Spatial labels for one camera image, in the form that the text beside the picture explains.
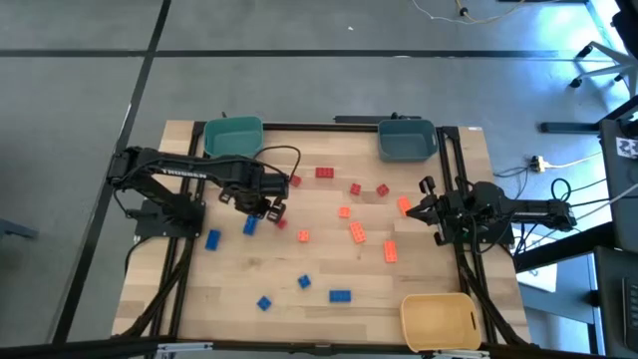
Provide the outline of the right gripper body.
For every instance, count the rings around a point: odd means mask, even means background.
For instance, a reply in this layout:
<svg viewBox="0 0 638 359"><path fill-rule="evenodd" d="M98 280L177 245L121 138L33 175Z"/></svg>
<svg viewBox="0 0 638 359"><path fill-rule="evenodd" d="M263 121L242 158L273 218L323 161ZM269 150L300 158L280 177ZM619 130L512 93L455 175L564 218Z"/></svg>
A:
<svg viewBox="0 0 638 359"><path fill-rule="evenodd" d="M460 192L449 191L441 195L437 202L437 212L443 235L458 235L469 231L469 215Z"/></svg>

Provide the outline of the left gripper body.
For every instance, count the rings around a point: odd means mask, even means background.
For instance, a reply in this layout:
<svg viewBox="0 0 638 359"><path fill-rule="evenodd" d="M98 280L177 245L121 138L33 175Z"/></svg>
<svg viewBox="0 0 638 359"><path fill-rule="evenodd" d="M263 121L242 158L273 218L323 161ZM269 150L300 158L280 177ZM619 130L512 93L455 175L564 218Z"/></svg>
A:
<svg viewBox="0 0 638 359"><path fill-rule="evenodd" d="M248 215L258 215L259 205L266 200L260 193L260 185L234 185L234 208Z"/></svg>

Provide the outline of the teal plastic bin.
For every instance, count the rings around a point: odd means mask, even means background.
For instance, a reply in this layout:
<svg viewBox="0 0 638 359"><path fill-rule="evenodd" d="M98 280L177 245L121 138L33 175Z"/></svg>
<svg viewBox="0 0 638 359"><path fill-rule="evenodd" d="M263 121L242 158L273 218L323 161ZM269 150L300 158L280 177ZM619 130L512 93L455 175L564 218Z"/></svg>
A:
<svg viewBox="0 0 638 359"><path fill-rule="evenodd" d="M263 148L263 123L257 117L233 117L208 121L203 130L204 150L211 157L253 157Z"/></svg>

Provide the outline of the dark grey-blue plastic bin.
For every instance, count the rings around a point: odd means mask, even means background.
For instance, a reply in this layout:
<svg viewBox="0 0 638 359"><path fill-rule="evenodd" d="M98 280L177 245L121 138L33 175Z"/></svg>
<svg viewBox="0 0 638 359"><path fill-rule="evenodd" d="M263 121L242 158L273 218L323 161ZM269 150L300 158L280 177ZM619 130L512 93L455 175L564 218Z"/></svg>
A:
<svg viewBox="0 0 638 359"><path fill-rule="evenodd" d="M377 134L379 158L386 163L424 162L439 149L436 127L428 120L384 120Z"/></svg>

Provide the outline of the yellow plastic bin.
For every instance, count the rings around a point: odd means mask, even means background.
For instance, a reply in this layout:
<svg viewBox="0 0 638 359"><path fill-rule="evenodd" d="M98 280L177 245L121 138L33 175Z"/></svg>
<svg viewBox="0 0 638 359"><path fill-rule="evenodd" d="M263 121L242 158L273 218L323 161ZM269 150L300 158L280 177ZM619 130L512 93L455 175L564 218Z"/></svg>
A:
<svg viewBox="0 0 638 359"><path fill-rule="evenodd" d="M408 295L400 306L400 318L413 352L477 350L481 345L477 309L464 293Z"/></svg>

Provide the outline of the white paper sheet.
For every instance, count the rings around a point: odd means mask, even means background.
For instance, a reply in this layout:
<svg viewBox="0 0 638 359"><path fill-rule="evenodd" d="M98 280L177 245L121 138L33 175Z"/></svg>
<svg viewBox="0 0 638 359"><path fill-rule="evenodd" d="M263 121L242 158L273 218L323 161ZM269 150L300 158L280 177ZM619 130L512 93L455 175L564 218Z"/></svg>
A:
<svg viewBox="0 0 638 359"><path fill-rule="evenodd" d="M518 273L516 279L519 284L553 293L557 284L557 265L550 264Z"/></svg>

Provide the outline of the black flat bar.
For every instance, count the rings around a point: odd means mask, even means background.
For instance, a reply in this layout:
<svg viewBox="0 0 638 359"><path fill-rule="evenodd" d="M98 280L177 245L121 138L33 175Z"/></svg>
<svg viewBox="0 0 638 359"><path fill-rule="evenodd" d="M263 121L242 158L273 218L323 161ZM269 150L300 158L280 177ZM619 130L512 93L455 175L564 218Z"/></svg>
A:
<svg viewBox="0 0 638 359"><path fill-rule="evenodd" d="M333 121L336 124L351 124L351 125L370 125L370 124L379 124L382 121L387 120L421 120L420 116L406 116L406 115L398 115L393 113L389 116L355 116L355 115L346 115L346 116L335 116Z"/></svg>

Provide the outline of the black desk foot bar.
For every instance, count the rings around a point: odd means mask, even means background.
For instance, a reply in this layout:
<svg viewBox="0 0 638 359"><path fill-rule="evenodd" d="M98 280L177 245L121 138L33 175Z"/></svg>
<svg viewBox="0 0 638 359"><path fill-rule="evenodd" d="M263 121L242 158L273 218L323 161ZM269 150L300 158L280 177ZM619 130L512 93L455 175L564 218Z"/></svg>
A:
<svg viewBox="0 0 638 359"><path fill-rule="evenodd" d="M592 135L599 133L599 124L544 122L539 124L539 131L545 134Z"/></svg>

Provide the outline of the dark grey desk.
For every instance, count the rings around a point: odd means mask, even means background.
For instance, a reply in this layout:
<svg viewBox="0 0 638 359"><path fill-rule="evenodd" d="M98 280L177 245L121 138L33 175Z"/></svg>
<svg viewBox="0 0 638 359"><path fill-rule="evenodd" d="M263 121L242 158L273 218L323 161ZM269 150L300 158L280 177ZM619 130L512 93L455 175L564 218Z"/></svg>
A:
<svg viewBox="0 0 638 359"><path fill-rule="evenodd" d="M599 122L616 246L638 253L638 160L619 157L616 138L638 140L638 95Z"/></svg>

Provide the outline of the black white marker tag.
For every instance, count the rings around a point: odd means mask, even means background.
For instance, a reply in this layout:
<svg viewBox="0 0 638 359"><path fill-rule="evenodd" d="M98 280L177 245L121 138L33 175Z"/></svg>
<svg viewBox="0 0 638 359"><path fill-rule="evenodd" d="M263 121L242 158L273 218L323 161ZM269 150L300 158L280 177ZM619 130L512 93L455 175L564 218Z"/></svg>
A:
<svg viewBox="0 0 638 359"><path fill-rule="evenodd" d="M638 140L617 137L616 153L619 157L638 160Z"/></svg>

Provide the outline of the office chair white base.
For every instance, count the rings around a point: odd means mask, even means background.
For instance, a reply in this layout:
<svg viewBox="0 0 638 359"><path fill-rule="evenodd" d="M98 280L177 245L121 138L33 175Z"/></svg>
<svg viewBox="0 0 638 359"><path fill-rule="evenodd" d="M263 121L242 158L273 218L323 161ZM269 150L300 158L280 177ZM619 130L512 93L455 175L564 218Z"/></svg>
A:
<svg viewBox="0 0 638 359"><path fill-rule="evenodd" d="M575 77L569 84L578 88L586 78L615 74L614 81L627 79L629 97L638 95L638 0L614 0L619 11L613 15L611 24L622 40L626 54L613 50L609 46L595 41L585 45L575 56L575 60L584 59L593 50L598 50L614 62L613 66L585 72Z"/></svg>

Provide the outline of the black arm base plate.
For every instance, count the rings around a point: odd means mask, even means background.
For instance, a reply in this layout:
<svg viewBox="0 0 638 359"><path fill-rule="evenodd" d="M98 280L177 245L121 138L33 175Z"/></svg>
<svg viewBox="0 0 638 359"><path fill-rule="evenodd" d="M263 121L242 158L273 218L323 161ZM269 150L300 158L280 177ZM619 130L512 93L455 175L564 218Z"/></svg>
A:
<svg viewBox="0 0 638 359"><path fill-rule="evenodd" d="M140 237L199 237L205 214L205 204L193 201L195 218L178 219L174 214L165 214L160 206L149 199L132 214L137 222L135 235Z"/></svg>
<svg viewBox="0 0 638 359"><path fill-rule="evenodd" d="M513 212L491 210L469 211L469 231L458 235L445 235L446 240L466 244L493 244L511 242Z"/></svg>

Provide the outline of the silver frame bracket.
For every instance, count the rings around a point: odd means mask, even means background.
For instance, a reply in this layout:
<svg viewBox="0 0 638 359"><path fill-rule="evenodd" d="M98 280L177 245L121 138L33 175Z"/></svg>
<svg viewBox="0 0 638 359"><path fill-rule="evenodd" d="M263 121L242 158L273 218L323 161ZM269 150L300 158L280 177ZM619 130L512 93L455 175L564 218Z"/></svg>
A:
<svg viewBox="0 0 638 359"><path fill-rule="evenodd" d="M162 343L157 347L157 354L174 354L181 352L197 352L213 349L212 342Z"/></svg>
<svg viewBox="0 0 638 359"><path fill-rule="evenodd" d="M431 359L491 359L487 351L474 350L437 350L430 355Z"/></svg>

